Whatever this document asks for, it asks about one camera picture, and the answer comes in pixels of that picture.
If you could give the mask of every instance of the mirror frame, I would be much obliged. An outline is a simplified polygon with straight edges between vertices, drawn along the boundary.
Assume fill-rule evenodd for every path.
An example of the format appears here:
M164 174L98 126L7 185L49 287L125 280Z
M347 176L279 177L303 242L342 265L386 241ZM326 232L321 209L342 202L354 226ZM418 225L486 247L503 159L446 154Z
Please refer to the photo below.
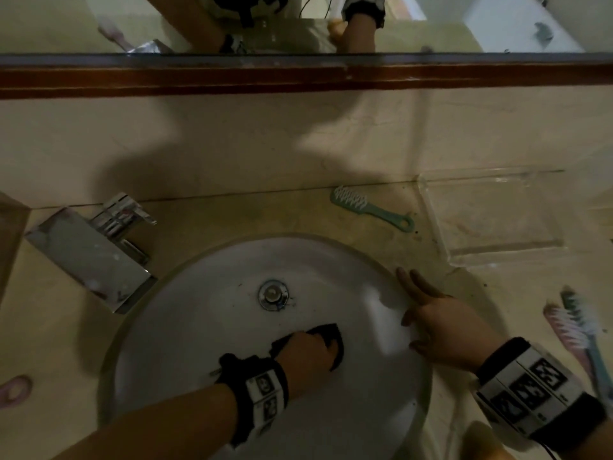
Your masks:
M0 99L613 84L613 54L0 55Z

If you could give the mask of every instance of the sink rim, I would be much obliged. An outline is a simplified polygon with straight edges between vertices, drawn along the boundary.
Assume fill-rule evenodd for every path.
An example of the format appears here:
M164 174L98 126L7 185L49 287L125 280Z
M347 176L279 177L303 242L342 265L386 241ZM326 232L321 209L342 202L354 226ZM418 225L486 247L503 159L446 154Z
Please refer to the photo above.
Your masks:
M398 283L393 274L385 268L381 263L372 258L371 256L365 254L364 252L359 251L358 249L351 247L347 244L344 244L338 240L330 239L328 237L324 237L322 235L316 234L297 234L297 233L288 233L288 234L260 234L260 235L250 235L246 237L241 237L239 239L234 239L231 241L224 242L222 244L216 245L214 247L207 248L206 250L198 253L192 258L186 260L174 267L166 276L157 281L157 283L149 290L148 293L143 296L143 298L136 303L134 308L127 313L124 321L119 326L118 331L116 332L107 352L103 358L102 366L100 370L100 376L98 381L97 388L97 424L98 427L103 427L111 422L110 413L108 410L108 400L111 398L114 393L115 386L115 368L117 366L117 359L119 357L119 352L121 351L121 346L130 331L134 320L142 313L145 307L149 304L149 302L154 298L154 296L173 280L178 274L180 274L183 270L187 269L191 265L196 262L199 262L204 257L212 255L222 249L233 247L234 245L238 245L241 243L252 242L255 240L264 240L264 239L305 239L305 240L314 240L316 242L327 243L331 247L340 248L344 250L350 255L357 257L357 259L366 262L375 270L378 270L381 275L386 278L389 282L390 287L395 288L400 293L406 295L402 286ZM424 333L423 329L418 328L419 333ZM417 396L417 406L418 410L416 411L415 419L409 428L409 432L405 437L405 441L403 442L402 447L407 445L407 441L417 439L419 433L421 433L422 428L425 423L425 418L430 408L430 400L432 396L432 379L433 379L433 370L432 365L425 365L425 374L424 374L424 384L420 388L419 394Z

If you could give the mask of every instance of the countertop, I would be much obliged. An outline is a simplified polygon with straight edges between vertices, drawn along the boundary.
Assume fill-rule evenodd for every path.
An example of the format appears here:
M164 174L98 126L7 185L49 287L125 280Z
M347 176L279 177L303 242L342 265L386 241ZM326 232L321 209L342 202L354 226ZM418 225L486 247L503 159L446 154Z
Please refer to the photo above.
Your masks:
M605 329L613 329L613 247L553 261L488 265L471 270L442 260L416 185L356 188L389 210L410 213L416 230L405 234L371 216L357 216L329 202L329 189L143 203L157 226L137 226L130 238L152 260L149 270L166 273L206 251L256 234L308 233L338 240L371 256L393 272L417 268L446 293L471 303L507 335L538 341L588 380L565 352L542 317L548 299L569 284L595 304ZM33 226L56 209L34 210ZM77 208L90 216L96 207ZM124 317L112 315L95 296L22 242L0 307L0 381L30 375L29 400L0 411L0 457L45 460L96 429L98 373ZM600 338L604 358L613 367L612 332ZM486 420L468 393L471 376L435 367L432 397L423 432L410 445L411 457L459 458L466 429ZM547 459L541 449L517 459Z

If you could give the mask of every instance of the green brush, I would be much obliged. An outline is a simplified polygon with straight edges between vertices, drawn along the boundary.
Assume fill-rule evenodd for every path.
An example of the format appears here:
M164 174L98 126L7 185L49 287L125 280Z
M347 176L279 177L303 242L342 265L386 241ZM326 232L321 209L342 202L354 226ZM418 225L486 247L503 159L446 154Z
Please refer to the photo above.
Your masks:
M415 223L413 223L410 216L398 215L379 208L369 203L366 197L355 193L347 187L340 186L334 189L330 194L330 201L339 207L346 208L359 215L366 213L367 215L381 218L390 224L394 224L394 226L403 232L412 232L415 228Z

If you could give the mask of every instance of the faucet handle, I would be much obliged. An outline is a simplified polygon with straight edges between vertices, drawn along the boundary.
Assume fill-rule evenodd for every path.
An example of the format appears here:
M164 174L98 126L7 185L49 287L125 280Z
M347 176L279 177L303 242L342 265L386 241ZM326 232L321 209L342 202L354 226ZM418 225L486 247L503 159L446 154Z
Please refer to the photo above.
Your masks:
M103 204L102 211L89 223L106 238L120 240L134 224L142 220L157 224L136 200L122 192Z

